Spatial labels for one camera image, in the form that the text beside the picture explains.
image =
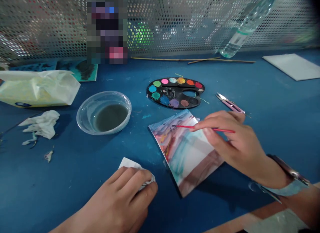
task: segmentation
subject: plastic water bottle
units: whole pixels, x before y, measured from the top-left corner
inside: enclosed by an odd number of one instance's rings
[[[226,47],[220,51],[226,58],[233,57],[244,45],[254,31],[259,27],[265,17],[271,11],[275,0],[261,0],[247,15],[237,32],[231,38]]]

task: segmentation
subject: tissue box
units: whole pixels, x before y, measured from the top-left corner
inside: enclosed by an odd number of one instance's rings
[[[80,83],[66,70],[0,71],[0,101],[16,107],[71,105]]]

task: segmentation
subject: plastic cup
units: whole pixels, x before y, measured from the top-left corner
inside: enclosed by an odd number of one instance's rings
[[[94,126],[96,115],[108,105],[121,104],[128,110],[125,120],[116,128],[101,132]],[[115,134],[128,124],[132,111],[131,102],[127,96],[117,91],[104,91],[97,93],[86,99],[77,112],[77,124],[85,133],[91,135],[111,135]]]

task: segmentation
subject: black palette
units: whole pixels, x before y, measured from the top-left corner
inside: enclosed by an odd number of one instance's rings
[[[201,103],[200,95],[204,90],[204,85],[196,80],[171,77],[152,81],[147,87],[147,95],[163,106],[186,109]],[[184,91],[194,91],[196,96],[186,96]]]

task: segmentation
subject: watercolor painting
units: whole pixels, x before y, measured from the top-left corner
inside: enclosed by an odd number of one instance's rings
[[[57,69],[67,70],[74,73],[74,77],[79,82],[91,82],[97,80],[98,65],[87,64],[86,60],[81,61],[61,61],[58,62]]]
[[[11,67],[10,71],[31,71],[31,72],[42,72],[48,70],[55,70],[57,66],[56,61],[50,61],[45,63],[28,64],[18,67]]]
[[[186,197],[224,161],[208,142],[202,130],[190,132],[172,125],[194,126],[197,119],[188,109],[149,125],[178,185]]]

